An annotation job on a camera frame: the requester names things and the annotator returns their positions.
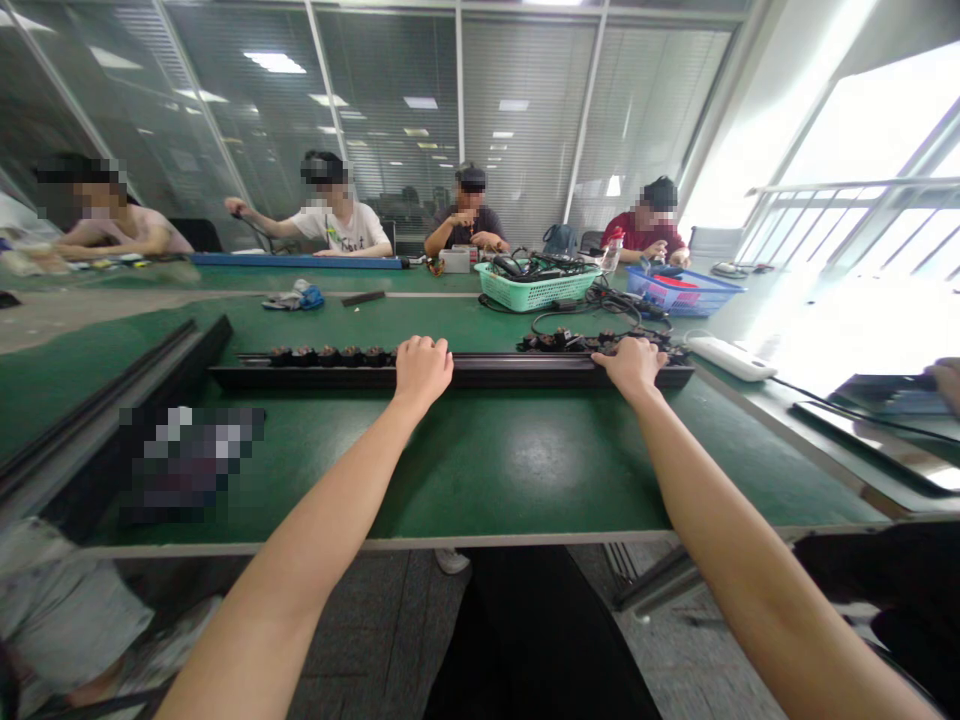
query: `black cap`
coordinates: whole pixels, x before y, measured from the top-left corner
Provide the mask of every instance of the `black cap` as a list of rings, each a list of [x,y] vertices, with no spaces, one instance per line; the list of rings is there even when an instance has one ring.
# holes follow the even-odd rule
[[[487,187],[487,174],[470,163],[457,171],[457,182],[464,192],[483,192]]]
[[[643,200],[654,212],[669,212],[677,206],[677,186],[666,175],[661,175],[643,188]]]
[[[331,152],[307,150],[300,163],[300,176],[308,185],[341,185],[347,181],[347,169]]]

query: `blue strip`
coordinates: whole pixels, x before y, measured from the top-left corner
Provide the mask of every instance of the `blue strip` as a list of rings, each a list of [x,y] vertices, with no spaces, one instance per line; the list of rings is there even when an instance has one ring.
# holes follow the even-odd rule
[[[236,265],[241,267],[332,267],[366,270],[401,270],[400,258],[314,257],[313,255],[230,255],[194,253],[194,265]]]

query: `water bottle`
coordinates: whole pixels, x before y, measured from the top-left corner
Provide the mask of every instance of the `water bottle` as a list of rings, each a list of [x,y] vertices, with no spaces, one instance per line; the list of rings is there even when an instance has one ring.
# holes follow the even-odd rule
[[[613,229],[613,235],[610,236],[610,242],[604,250],[603,257],[600,258],[600,269],[605,273],[611,273],[617,269],[617,263],[620,262],[620,251],[623,249],[623,228]]]

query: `red item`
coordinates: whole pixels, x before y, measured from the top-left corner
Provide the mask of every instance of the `red item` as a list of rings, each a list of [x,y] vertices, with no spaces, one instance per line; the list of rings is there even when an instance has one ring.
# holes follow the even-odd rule
[[[606,247],[617,230],[624,233],[623,247],[626,250],[646,250],[657,242],[657,240],[666,240],[667,258],[669,259],[677,250],[687,246],[681,239],[675,225],[657,225],[650,230],[634,229],[633,211],[630,210],[625,213],[620,213],[610,221],[607,229],[603,232],[603,240],[600,241],[600,247]]]

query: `wall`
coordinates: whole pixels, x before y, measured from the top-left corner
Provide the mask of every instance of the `wall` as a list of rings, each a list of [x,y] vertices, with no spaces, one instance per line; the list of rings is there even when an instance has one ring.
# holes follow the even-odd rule
[[[771,0],[719,122],[702,170],[687,190],[680,230],[742,227],[744,195],[767,184],[877,0]]]

